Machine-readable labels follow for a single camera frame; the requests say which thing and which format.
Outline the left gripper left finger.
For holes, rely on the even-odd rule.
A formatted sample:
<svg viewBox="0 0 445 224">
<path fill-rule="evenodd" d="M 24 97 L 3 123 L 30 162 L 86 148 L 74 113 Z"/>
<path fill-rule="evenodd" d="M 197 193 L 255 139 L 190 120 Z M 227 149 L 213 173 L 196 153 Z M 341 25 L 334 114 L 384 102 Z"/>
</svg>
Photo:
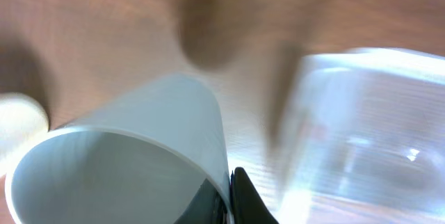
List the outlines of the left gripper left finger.
<svg viewBox="0 0 445 224">
<path fill-rule="evenodd" d="M 204 180 L 175 224 L 226 224 L 227 208 L 219 192 Z"/>
</svg>

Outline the white plastic cup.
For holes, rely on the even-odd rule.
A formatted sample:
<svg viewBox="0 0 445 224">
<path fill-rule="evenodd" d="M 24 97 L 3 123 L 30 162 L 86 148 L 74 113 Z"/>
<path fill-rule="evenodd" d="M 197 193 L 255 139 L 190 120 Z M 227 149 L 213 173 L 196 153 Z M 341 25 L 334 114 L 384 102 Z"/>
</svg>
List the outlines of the white plastic cup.
<svg viewBox="0 0 445 224">
<path fill-rule="evenodd" d="M 42 105 L 25 94 L 1 93 L 1 176 L 49 130 Z"/>
</svg>

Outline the grey plastic cup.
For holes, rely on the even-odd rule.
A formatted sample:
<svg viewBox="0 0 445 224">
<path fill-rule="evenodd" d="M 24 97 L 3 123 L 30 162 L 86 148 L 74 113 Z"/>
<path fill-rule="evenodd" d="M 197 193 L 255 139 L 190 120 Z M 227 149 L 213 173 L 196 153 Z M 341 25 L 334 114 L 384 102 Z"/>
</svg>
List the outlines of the grey plastic cup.
<svg viewBox="0 0 445 224">
<path fill-rule="evenodd" d="M 220 107 L 176 74 L 43 135 L 8 170 L 5 194 L 16 223 L 175 223 L 206 179 L 228 222 Z"/>
</svg>

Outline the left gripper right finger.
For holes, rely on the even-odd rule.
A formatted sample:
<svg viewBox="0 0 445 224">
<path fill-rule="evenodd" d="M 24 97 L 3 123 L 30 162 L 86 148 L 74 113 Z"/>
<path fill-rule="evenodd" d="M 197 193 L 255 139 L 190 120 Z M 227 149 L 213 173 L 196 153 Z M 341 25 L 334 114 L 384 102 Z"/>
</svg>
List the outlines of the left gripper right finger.
<svg viewBox="0 0 445 224">
<path fill-rule="evenodd" d="M 231 174 L 230 201 L 235 224 L 278 224 L 242 167 Z"/>
</svg>

